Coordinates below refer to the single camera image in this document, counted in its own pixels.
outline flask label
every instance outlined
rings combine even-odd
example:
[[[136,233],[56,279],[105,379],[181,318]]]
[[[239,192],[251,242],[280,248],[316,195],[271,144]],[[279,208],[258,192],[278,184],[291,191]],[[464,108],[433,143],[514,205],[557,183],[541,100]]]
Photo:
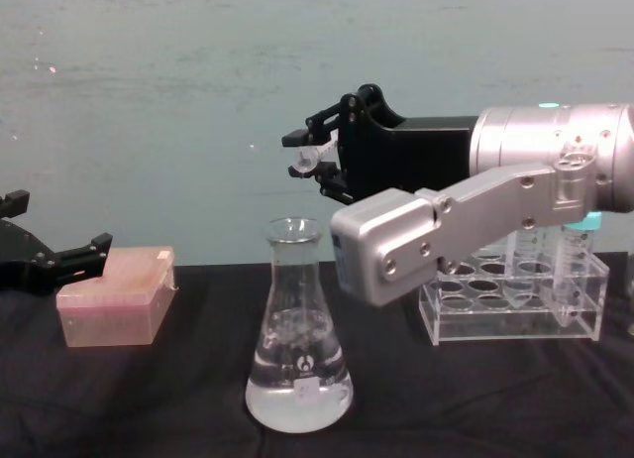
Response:
[[[298,405],[311,405],[319,400],[319,378],[297,379],[293,383],[295,401]]]
[[[299,369],[301,372],[312,371],[314,365],[315,360],[309,355],[299,356],[299,359],[297,359],[297,369]]]

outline silver robotic arm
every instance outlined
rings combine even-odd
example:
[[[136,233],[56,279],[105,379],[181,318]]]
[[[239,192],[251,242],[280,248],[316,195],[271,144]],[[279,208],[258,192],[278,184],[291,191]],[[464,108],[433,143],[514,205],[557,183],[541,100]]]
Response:
[[[515,230],[632,211],[633,126],[629,105],[484,111],[471,177],[439,191],[390,188],[333,216],[341,287],[384,305]]]

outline glass flask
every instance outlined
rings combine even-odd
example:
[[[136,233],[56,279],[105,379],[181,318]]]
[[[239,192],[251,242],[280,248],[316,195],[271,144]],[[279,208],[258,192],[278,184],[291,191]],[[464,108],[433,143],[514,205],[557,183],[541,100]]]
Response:
[[[353,399],[333,320],[319,282],[316,220],[270,222],[272,284],[245,398],[261,424],[286,433],[337,421]]]

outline rack hole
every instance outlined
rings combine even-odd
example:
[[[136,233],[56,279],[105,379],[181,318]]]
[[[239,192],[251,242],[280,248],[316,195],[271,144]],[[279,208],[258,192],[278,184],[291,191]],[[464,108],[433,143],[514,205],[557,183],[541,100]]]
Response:
[[[468,311],[474,305],[474,302],[464,296],[447,296],[441,299],[441,303],[448,309],[454,311]]]
[[[519,268],[522,272],[535,274],[543,274],[551,271],[551,267],[540,262],[522,262],[517,265],[517,268]]]
[[[495,291],[497,289],[497,283],[487,280],[473,280],[469,282],[469,287],[477,291]]]
[[[475,271],[476,271],[476,269],[474,267],[472,267],[471,265],[467,265],[466,263],[462,263],[458,267],[458,269],[456,270],[454,275],[471,275]]]
[[[483,294],[477,298],[486,309],[506,309],[510,304],[499,294]]]
[[[507,280],[504,282],[504,287],[509,289],[515,289],[518,291],[527,291],[533,288],[533,282],[521,282],[517,280]]]
[[[461,291],[463,286],[458,282],[441,282],[440,291],[456,292]]]
[[[473,254],[474,258],[481,260],[498,260],[502,256],[494,250],[478,250]]]
[[[537,294],[523,292],[517,294],[515,296],[515,300],[518,302],[523,302],[524,307],[528,307],[530,309],[542,309],[544,307],[544,303]]]
[[[484,263],[479,268],[491,275],[504,275],[504,264],[502,263]]]

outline robotic arm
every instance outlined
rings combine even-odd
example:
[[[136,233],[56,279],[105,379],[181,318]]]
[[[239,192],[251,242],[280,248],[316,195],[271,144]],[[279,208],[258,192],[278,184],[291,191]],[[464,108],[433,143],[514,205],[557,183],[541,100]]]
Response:
[[[629,105],[406,119],[364,85],[306,125],[283,145],[301,152],[334,141],[341,168],[319,160],[309,171],[300,155],[289,172],[315,176],[322,194],[349,205],[331,223],[339,281],[372,304],[453,272],[515,230],[634,209]]]

